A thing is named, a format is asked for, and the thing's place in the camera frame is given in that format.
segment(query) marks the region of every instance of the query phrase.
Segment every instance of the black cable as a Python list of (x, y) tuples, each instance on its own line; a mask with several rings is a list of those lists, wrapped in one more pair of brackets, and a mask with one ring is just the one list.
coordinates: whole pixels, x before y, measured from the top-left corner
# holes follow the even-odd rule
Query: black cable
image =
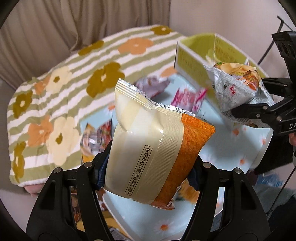
[(279, 191), (279, 193), (278, 193), (276, 199), (274, 200), (273, 204), (271, 205), (271, 208), (270, 208), (270, 210), (268, 211), (267, 216), (266, 216), (267, 219), (269, 218), (269, 215), (270, 215), (270, 213), (271, 213), (271, 211), (272, 211), (272, 208), (274, 207), (274, 205), (275, 205), (277, 199), (279, 198), (279, 195), (281, 194), (281, 192), (282, 192), (283, 189), (285, 188), (286, 184), (287, 184), (288, 181), (290, 180), (290, 178), (291, 178), (291, 176), (293, 175), (293, 173), (295, 172), (295, 170), (296, 170), (296, 166), (293, 168), (293, 171), (290, 173), (290, 175), (289, 175), (287, 181), (286, 181), (285, 184), (282, 186), (282, 188), (281, 188), (281, 190)]

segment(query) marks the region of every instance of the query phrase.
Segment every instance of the pink snack package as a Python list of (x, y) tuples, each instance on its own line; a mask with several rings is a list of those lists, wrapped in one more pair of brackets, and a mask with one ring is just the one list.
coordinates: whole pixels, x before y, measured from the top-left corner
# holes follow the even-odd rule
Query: pink snack package
[(197, 92), (187, 88), (181, 91), (179, 88), (171, 105), (196, 114), (201, 108), (206, 93), (207, 89), (205, 88), (200, 88)]
[(158, 78), (157, 76), (145, 76), (137, 80), (134, 84), (138, 89), (145, 92), (149, 98), (161, 94), (170, 84), (167, 77)]

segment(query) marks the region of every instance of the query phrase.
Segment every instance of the curtain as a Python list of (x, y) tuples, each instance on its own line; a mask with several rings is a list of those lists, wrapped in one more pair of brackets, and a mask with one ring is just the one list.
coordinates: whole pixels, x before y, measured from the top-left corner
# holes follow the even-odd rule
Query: curtain
[(170, 0), (20, 0), (0, 29), (0, 78), (16, 89), (105, 36), (169, 24)]

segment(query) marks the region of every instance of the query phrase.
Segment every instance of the red logo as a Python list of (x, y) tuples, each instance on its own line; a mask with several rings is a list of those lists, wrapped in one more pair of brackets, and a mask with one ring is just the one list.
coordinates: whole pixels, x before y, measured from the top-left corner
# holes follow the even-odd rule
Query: red logo
[(230, 89), (230, 91), (231, 91), (231, 94), (233, 94), (233, 95), (234, 95), (234, 94), (235, 94), (234, 87), (233, 87), (233, 86), (231, 86), (229, 89)]

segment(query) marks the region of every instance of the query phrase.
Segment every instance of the hand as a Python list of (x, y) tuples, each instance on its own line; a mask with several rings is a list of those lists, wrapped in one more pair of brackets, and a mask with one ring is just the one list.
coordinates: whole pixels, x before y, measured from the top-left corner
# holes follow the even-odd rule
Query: hand
[(290, 144), (292, 146), (296, 146), (296, 134), (295, 134), (295, 132), (289, 134), (289, 141), (290, 141)]

